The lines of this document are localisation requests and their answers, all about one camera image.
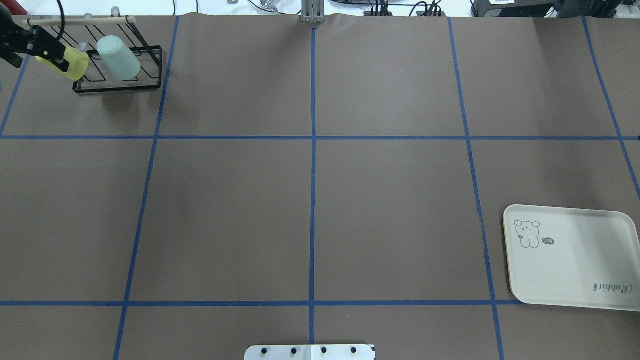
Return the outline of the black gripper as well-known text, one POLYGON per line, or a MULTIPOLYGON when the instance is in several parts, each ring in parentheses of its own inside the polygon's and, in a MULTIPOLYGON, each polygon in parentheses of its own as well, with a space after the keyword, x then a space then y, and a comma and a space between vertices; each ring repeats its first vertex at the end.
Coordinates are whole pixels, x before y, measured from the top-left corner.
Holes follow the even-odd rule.
POLYGON ((41 57, 55 63, 55 68, 61 72, 68 72, 70 62, 65 59, 66 46, 40 25, 32 25, 23 29, 21 34, 22 49, 25 54, 41 57))

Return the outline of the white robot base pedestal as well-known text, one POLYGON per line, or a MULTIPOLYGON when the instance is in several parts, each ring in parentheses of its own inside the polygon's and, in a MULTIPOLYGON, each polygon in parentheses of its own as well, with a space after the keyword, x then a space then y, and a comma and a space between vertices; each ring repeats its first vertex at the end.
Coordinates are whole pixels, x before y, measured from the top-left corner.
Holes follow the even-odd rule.
POLYGON ((377 351, 369 344, 282 344, 252 345, 245 360, 375 360, 377 351))

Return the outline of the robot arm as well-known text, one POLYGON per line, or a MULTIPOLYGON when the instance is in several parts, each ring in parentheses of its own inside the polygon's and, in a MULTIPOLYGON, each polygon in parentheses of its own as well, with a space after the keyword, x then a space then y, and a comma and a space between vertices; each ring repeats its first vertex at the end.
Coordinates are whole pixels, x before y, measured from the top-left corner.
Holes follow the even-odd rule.
POLYGON ((23 66, 19 54, 41 57, 54 68, 68 72, 70 63, 65 59, 66 46, 60 43, 60 37, 54 37, 39 25, 26 29, 14 22, 10 10, 0 5, 0 57, 16 69, 23 66))

